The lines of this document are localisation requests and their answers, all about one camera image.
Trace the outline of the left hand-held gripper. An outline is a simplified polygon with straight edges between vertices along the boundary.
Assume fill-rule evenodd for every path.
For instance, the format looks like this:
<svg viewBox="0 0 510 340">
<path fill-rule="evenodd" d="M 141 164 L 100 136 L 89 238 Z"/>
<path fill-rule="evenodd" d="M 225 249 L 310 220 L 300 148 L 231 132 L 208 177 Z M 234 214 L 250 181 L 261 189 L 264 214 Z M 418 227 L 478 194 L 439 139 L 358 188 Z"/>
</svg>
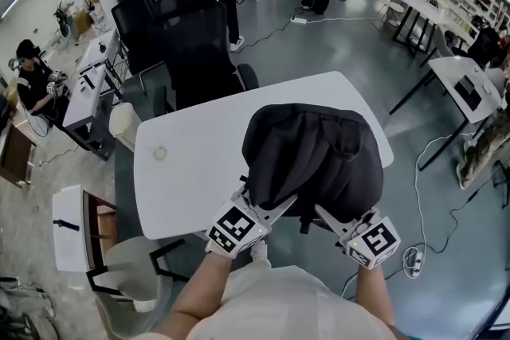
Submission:
<svg viewBox="0 0 510 340">
<path fill-rule="evenodd" d="M 293 205 L 298 196 L 292 195 L 274 209 L 260 206 L 251 209 L 249 191 L 241 187 L 231 201 L 225 201 L 206 231 L 209 239 L 206 252 L 235 259 L 239 252 L 251 248 L 267 236 L 273 225 Z"/>
</svg>

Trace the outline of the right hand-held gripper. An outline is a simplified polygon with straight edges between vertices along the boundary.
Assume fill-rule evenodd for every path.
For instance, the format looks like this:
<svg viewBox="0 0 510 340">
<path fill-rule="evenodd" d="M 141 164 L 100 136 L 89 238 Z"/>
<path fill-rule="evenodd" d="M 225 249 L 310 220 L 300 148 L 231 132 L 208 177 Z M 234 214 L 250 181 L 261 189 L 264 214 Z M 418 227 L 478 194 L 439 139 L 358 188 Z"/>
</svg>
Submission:
<svg viewBox="0 0 510 340">
<path fill-rule="evenodd" d="M 339 238 L 344 254 L 371 270 L 393 255 L 401 239 L 389 217 L 382 217 L 374 207 L 351 227 L 340 223 L 326 209 L 315 205 L 321 221 Z"/>
</svg>

